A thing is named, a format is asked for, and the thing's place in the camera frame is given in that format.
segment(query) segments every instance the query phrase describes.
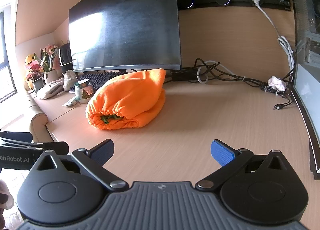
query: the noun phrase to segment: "fingernail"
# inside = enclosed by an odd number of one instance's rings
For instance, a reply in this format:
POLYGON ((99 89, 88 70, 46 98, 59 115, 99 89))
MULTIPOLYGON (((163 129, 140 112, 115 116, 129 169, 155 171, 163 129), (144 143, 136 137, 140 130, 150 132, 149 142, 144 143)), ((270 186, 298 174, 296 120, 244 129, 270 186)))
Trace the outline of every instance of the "fingernail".
POLYGON ((9 199, 9 195, 0 193, 0 204, 6 204, 9 199))

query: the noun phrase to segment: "orange cloth bag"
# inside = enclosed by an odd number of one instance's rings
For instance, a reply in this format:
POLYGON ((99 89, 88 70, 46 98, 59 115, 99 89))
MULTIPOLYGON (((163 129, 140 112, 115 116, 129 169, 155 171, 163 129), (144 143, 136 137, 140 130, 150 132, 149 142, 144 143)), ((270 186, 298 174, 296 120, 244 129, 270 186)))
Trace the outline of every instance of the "orange cloth bag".
POLYGON ((133 72, 110 79, 88 102, 86 117, 98 129, 143 127, 157 116, 164 105, 162 88, 165 70, 133 72), (123 118, 110 119, 102 115, 116 114, 123 118))

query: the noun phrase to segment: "wooden desk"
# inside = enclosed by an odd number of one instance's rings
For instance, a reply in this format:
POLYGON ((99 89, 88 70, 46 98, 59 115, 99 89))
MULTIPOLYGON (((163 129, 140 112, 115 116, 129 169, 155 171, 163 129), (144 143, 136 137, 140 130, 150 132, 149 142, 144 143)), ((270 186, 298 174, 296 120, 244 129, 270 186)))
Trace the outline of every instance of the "wooden desk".
POLYGON ((110 138, 115 154, 104 166, 129 184, 133 181, 191 181, 217 170, 210 144, 220 139, 233 148, 256 154, 281 150, 309 193, 302 223, 317 229, 320 182, 309 169, 308 134, 295 104, 241 82, 215 81, 212 85, 175 82, 164 85, 166 102, 159 115, 143 128, 98 130, 85 118, 85 104, 47 124, 66 141, 70 151, 90 149, 110 138))
POLYGON ((49 99, 39 99, 34 97, 34 100, 41 110, 48 116, 49 122, 51 122, 79 105, 79 103, 77 103, 71 107, 62 106, 74 96, 75 94, 66 92, 62 95, 53 96, 49 99))

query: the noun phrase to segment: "coiled white cable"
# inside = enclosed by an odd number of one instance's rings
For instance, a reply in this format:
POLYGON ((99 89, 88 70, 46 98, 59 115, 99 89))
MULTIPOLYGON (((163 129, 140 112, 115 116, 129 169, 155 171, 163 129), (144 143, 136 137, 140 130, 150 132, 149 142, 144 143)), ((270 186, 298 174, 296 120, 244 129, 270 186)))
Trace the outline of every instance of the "coiled white cable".
MULTIPOLYGON (((205 63, 206 63, 206 64, 210 64, 210 63, 218 64, 218 62, 217 62, 217 61, 214 61, 214 60, 208 60, 208 61, 205 61, 205 63)), ((221 65, 221 64, 220 64, 219 66, 223 67, 229 74, 236 75, 236 74, 234 74, 233 72, 231 72, 230 70, 228 70, 225 66, 223 66, 223 65, 221 65)), ((202 67, 198 67, 197 78, 198 78, 198 81, 199 81, 200 84, 206 84, 206 83, 208 82, 208 80, 209 80, 209 77, 208 77, 207 75, 205 75, 205 76, 206 76, 205 81, 201 81, 201 79, 200 79, 200 77, 199 77, 201 68, 202 68, 202 67)))
POLYGON ((288 63, 289 63, 289 68, 290 70, 294 67, 294 58, 293 58, 293 50, 290 46, 290 43, 288 42, 288 40, 284 37, 284 36, 280 36, 276 26, 273 24, 272 20, 269 18, 269 16, 265 13, 264 10, 262 10, 262 8, 260 7, 259 1, 260 0, 252 0, 254 2, 254 4, 258 7, 258 9, 265 15, 265 17, 268 18, 268 20, 271 22, 272 26, 275 28, 277 36, 278 36, 278 43, 280 45, 280 47, 285 51, 285 53, 288 56, 288 63))

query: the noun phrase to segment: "white plant pot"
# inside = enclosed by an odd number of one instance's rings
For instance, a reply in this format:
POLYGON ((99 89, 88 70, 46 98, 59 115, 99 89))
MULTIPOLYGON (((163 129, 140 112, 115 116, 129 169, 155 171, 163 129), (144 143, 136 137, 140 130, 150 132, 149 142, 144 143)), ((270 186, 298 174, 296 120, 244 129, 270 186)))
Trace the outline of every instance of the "white plant pot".
POLYGON ((49 84, 50 82, 58 80, 58 79, 59 79, 58 73, 56 72, 55 69, 51 70, 48 73, 44 73, 44 81, 45 81, 46 85, 49 84))

